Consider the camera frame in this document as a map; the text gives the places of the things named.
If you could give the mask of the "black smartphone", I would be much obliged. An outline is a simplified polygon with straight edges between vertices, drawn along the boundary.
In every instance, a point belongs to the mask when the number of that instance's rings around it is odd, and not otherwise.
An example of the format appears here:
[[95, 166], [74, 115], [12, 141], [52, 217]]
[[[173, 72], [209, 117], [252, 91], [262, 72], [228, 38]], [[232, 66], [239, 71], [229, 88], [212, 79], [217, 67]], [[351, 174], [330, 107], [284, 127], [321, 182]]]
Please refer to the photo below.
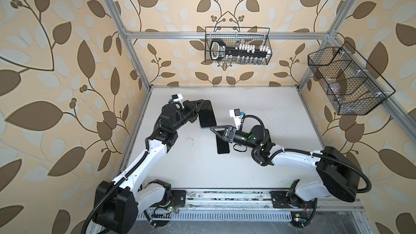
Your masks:
[[198, 113], [200, 128], [206, 129], [217, 126], [217, 121], [210, 100], [205, 100]]

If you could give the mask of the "black phone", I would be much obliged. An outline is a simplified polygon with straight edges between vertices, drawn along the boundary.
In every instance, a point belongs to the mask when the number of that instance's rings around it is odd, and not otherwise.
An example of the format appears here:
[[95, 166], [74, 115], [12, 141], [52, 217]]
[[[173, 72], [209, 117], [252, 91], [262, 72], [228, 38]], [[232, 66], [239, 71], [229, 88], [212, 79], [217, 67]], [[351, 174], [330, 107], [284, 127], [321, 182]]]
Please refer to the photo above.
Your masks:
[[224, 141], [219, 136], [216, 136], [216, 144], [217, 144], [217, 153], [218, 154], [229, 154], [230, 147], [227, 141]]

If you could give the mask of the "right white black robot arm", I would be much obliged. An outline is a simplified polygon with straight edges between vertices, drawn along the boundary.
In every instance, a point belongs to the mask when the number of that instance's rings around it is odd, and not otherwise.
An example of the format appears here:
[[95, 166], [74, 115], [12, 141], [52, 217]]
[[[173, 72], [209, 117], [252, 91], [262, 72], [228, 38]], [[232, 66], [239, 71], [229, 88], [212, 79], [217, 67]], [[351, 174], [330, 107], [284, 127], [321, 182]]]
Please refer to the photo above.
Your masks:
[[277, 198], [299, 209], [307, 209], [308, 203], [313, 202], [307, 218], [295, 216], [291, 221], [294, 228], [303, 229], [311, 223], [319, 198], [333, 196], [351, 203], [357, 194], [372, 189], [370, 179], [337, 149], [330, 146], [318, 151], [285, 148], [272, 142], [269, 131], [257, 116], [237, 111], [233, 119], [234, 125], [218, 126], [210, 119], [200, 123], [200, 127], [209, 129], [226, 143], [251, 148], [251, 158], [262, 167], [289, 166], [313, 174], [305, 181], [294, 180], [286, 194]]

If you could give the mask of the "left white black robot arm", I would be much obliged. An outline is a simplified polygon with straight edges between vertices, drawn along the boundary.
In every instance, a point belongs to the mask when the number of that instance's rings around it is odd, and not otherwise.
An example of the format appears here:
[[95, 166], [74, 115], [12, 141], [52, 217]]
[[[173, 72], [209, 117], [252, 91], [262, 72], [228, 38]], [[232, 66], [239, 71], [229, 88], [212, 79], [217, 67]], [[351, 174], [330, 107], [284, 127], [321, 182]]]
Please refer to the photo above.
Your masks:
[[143, 182], [176, 142], [177, 131], [187, 122], [197, 120], [203, 104], [203, 100], [183, 101], [181, 94], [172, 96], [162, 107], [141, 154], [111, 182], [103, 181], [97, 187], [94, 208], [83, 223], [82, 234], [87, 232], [91, 222], [102, 226], [104, 234], [109, 231], [126, 234], [150, 206], [170, 202], [169, 183], [154, 180], [144, 186]]

